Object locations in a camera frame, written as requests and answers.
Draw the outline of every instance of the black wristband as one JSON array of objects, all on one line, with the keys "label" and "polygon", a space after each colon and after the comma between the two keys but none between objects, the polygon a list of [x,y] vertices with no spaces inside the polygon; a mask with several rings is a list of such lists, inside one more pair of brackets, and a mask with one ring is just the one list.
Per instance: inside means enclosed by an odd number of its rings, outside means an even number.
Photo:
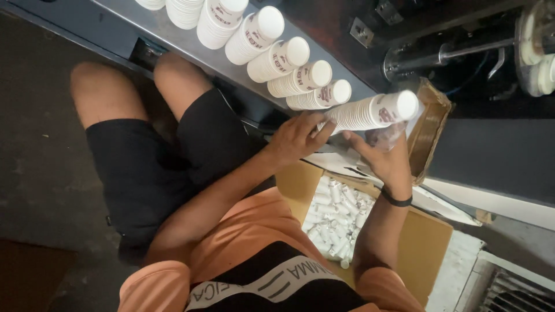
[{"label": "black wristband", "polygon": [[407,206],[410,206],[412,203],[412,195],[407,200],[396,200],[393,197],[391,197],[391,195],[389,195],[389,193],[386,191],[385,188],[382,188],[382,195],[390,204],[396,207],[407,207]]}]

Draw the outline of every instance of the black shorts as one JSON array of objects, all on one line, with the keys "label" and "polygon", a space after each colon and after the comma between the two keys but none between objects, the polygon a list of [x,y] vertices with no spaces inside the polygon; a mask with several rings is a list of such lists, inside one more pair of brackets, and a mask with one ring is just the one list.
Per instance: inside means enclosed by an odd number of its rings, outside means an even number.
[{"label": "black shorts", "polygon": [[[87,128],[109,221],[122,236],[119,257],[126,263],[140,264],[169,215],[266,145],[247,134],[216,88],[185,111],[177,137],[180,150],[139,119],[107,120]],[[272,177],[248,196],[274,186]]]}]

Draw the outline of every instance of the hand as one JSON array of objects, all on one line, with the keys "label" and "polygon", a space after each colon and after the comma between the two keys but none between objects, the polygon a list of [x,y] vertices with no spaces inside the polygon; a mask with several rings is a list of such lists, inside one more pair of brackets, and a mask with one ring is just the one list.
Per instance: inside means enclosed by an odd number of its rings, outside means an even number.
[{"label": "hand", "polygon": [[343,136],[352,148],[364,157],[372,172],[384,182],[388,193],[396,200],[406,200],[412,195],[411,167],[408,163],[407,139],[403,133],[387,153],[370,147],[358,134],[345,130]]},{"label": "hand", "polygon": [[335,130],[335,123],[328,121],[322,130],[313,131],[324,121],[324,114],[304,111],[283,123],[262,152],[269,155],[278,168],[307,157],[321,148]]}]

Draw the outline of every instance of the metal rod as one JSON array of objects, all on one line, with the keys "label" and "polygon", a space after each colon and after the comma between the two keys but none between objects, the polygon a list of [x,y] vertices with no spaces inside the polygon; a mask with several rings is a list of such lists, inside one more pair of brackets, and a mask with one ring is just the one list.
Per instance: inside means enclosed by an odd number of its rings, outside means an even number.
[{"label": "metal rod", "polygon": [[466,49],[460,49],[460,50],[457,50],[457,51],[443,52],[440,57],[442,59],[449,59],[449,58],[453,58],[453,57],[464,56],[464,55],[467,55],[467,54],[478,53],[478,52],[483,52],[483,51],[492,50],[492,49],[498,49],[498,48],[502,48],[502,47],[508,47],[508,46],[512,46],[513,44],[514,44],[514,39],[509,38],[509,39],[504,39],[504,40],[501,40],[501,41],[482,44],[480,46],[470,47],[470,48],[466,48]]}]

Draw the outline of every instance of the sleeve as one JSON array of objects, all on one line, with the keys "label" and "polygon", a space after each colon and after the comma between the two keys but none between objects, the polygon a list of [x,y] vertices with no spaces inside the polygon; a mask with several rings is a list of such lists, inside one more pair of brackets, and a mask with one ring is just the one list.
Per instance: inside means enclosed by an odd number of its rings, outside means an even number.
[{"label": "sleeve", "polygon": [[424,312],[399,275],[391,269],[372,268],[364,272],[356,284],[356,292],[380,310]]},{"label": "sleeve", "polygon": [[181,312],[189,297],[189,277],[189,268],[178,261],[145,266],[123,283],[118,311]]}]

